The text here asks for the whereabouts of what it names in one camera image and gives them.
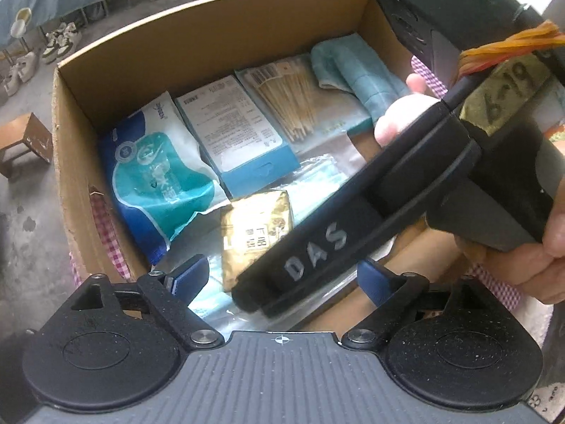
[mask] crosshair marking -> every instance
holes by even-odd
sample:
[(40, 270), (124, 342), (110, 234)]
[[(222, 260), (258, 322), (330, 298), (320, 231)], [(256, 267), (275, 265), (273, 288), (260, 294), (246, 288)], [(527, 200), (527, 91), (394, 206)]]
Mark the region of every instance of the crosshair marking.
[(276, 338), (273, 338), (273, 341), (278, 342), (279, 344), (286, 344), (289, 341), (292, 341), (290, 338), (287, 338), (284, 335), (279, 335)]

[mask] gold package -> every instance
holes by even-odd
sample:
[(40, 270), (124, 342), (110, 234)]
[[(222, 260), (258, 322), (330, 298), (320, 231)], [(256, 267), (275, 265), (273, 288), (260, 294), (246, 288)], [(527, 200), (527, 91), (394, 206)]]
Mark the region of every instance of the gold package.
[(287, 235), (292, 227), (292, 211), (286, 191), (253, 194), (223, 209), (221, 266), (224, 291), (231, 291), (239, 274)]

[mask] human hand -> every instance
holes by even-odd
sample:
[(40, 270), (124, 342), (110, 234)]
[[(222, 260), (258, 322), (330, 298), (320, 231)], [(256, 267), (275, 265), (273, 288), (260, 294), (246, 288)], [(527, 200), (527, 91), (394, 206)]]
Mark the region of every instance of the human hand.
[[(422, 77), (406, 79), (410, 90), (421, 93)], [(399, 99), (377, 121), (375, 138), (386, 146), (411, 124), (434, 101), (430, 97), (412, 94)], [(558, 148), (565, 153), (565, 144)], [(516, 287), (545, 304), (565, 301), (565, 178), (554, 199), (553, 209), (545, 227), (542, 243), (526, 243), (510, 252), (499, 252), (479, 243), (456, 237), (465, 256), (482, 265), (495, 278)]]
[(495, 279), (545, 304), (565, 300), (565, 179), (561, 180), (542, 243), (525, 243), (502, 253), (456, 238), (465, 256)]

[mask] wooden stool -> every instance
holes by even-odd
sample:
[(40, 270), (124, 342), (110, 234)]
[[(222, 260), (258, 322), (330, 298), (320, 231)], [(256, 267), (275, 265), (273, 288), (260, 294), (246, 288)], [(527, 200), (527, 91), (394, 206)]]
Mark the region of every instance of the wooden stool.
[[(23, 143), (28, 148), (23, 153), (4, 159), (6, 150)], [(4, 126), (0, 126), (0, 173), (6, 178), (12, 172), (11, 162), (33, 151), (47, 164), (53, 158), (53, 140), (51, 133), (33, 113), (24, 114)]]

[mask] cotton swab package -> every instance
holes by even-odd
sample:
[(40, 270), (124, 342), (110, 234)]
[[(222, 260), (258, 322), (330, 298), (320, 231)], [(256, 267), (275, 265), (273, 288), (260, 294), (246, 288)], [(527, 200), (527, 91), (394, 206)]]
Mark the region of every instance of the cotton swab package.
[(169, 93), (121, 121), (99, 149), (118, 211), (152, 265), (197, 213), (230, 203)]
[(259, 109), (278, 121), (297, 155), (341, 131), (355, 134), (372, 128), (370, 115), (354, 95), (318, 86), (309, 54), (236, 76)]

